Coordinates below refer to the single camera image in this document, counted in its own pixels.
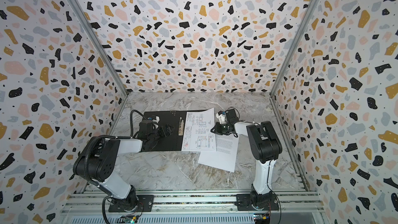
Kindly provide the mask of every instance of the marble table surface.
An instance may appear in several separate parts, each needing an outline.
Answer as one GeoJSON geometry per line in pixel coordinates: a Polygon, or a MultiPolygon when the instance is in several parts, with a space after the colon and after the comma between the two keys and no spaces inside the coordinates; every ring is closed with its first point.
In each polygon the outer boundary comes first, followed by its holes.
{"type": "MultiPolygon", "coordinates": [[[[215,112],[235,107],[241,120],[270,121],[283,151],[272,174],[272,189],[300,189],[281,130],[267,93],[131,93],[112,135],[129,136],[132,109],[146,111],[186,111],[213,108],[215,112]]],[[[134,130],[141,116],[133,115],[134,130]]],[[[235,172],[198,164],[199,152],[141,152],[117,157],[115,170],[137,190],[250,189],[256,171],[249,140],[240,135],[235,172]]],[[[88,185],[86,191],[97,188],[88,185]]]]}

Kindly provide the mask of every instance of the terrazzo patterned wall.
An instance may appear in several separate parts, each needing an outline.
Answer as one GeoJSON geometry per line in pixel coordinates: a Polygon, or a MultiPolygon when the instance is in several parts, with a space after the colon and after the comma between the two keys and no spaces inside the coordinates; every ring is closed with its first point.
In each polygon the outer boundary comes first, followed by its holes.
{"type": "Polygon", "coordinates": [[[78,0],[128,91],[266,92],[310,0],[78,0]]]}
{"type": "Polygon", "coordinates": [[[320,0],[275,99],[331,223],[398,223],[397,0],[320,0]]]}
{"type": "Polygon", "coordinates": [[[122,95],[66,0],[0,6],[0,222],[55,223],[122,95]]]}

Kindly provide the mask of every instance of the black clipboard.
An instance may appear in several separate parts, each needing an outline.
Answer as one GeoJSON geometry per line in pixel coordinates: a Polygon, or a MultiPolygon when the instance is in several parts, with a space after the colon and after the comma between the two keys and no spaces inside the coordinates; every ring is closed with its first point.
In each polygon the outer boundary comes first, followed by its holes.
{"type": "Polygon", "coordinates": [[[169,124],[172,127],[174,127],[173,133],[165,138],[160,138],[158,144],[151,151],[152,152],[181,151],[182,140],[184,136],[178,135],[180,117],[182,120],[184,120],[184,126],[185,126],[187,112],[203,112],[206,110],[144,112],[144,116],[147,118],[151,116],[158,116],[159,126],[165,126],[166,124],[169,124]]]}

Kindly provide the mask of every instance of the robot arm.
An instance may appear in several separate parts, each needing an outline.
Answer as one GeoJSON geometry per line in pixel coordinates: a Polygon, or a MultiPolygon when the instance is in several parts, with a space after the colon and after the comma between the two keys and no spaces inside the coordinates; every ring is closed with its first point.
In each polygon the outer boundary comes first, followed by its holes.
{"type": "MultiPolygon", "coordinates": [[[[233,111],[227,111],[226,124],[216,123],[217,134],[245,135],[249,138],[251,152],[256,162],[256,177],[250,194],[251,204],[262,208],[271,200],[271,176],[278,155],[282,152],[281,143],[271,122],[261,124],[241,122],[233,111]]],[[[135,188],[125,182],[114,170],[116,157],[123,153],[151,151],[158,141],[173,132],[173,127],[159,127],[159,119],[143,119],[139,131],[133,137],[102,135],[93,137],[86,145],[73,166],[73,172],[85,178],[103,192],[121,211],[135,211],[138,197],[135,188]]]]}

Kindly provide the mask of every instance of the black cable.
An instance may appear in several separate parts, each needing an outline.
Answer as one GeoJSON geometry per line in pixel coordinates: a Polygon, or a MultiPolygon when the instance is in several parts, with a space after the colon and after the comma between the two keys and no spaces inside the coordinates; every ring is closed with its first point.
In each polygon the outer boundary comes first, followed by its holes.
{"type": "Polygon", "coordinates": [[[109,221],[108,221],[108,218],[106,217],[106,213],[105,213],[105,202],[109,198],[110,198],[109,196],[106,196],[102,200],[102,217],[103,217],[103,219],[104,219],[106,224],[110,224],[109,221]]]}
{"type": "Polygon", "coordinates": [[[140,203],[142,205],[142,211],[141,211],[141,213],[140,213],[140,215],[138,217],[141,217],[142,213],[144,212],[144,204],[142,202],[140,202],[140,203]]]}
{"type": "Polygon", "coordinates": [[[227,111],[229,110],[229,109],[235,109],[237,112],[238,112],[238,119],[240,119],[240,113],[239,113],[239,111],[235,108],[235,107],[228,107],[228,109],[227,109],[227,111]]]}
{"type": "Polygon", "coordinates": [[[267,182],[268,189],[276,196],[276,199],[278,200],[278,203],[279,203],[279,212],[280,212],[279,221],[278,221],[278,224],[279,224],[279,223],[281,223],[281,218],[282,218],[281,202],[279,201],[278,195],[272,189],[269,188],[269,185],[268,185],[269,167],[270,166],[268,166],[268,173],[267,173],[267,181],[266,182],[267,182]]]}
{"type": "Polygon", "coordinates": [[[139,209],[139,207],[137,205],[137,209],[133,213],[126,215],[126,217],[130,218],[131,216],[133,216],[135,214],[135,212],[137,212],[138,209],[139,209]]]}
{"type": "Polygon", "coordinates": [[[117,139],[131,139],[131,136],[117,136],[117,139]]]}
{"type": "Polygon", "coordinates": [[[91,184],[98,186],[99,183],[93,181],[89,174],[88,174],[88,160],[91,157],[91,153],[94,150],[94,147],[96,146],[97,142],[101,139],[101,138],[116,138],[115,136],[108,136],[108,135],[100,135],[97,137],[93,137],[90,141],[89,144],[87,146],[87,150],[86,150],[86,154],[84,154],[84,163],[83,163],[83,175],[84,178],[87,180],[87,182],[90,182],[91,184]]]}
{"type": "Polygon", "coordinates": [[[133,134],[134,134],[134,128],[132,127],[132,113],[133,113],[133,112],[136,112],[136,113],[138,113],[139,115],[141,115],[143,118],[147,119],[147,117],[145,117],[142,113],[138,112],[137,110],[132,110],[132,111],[130,112],[130,137],[132,137],[133,134]]]}

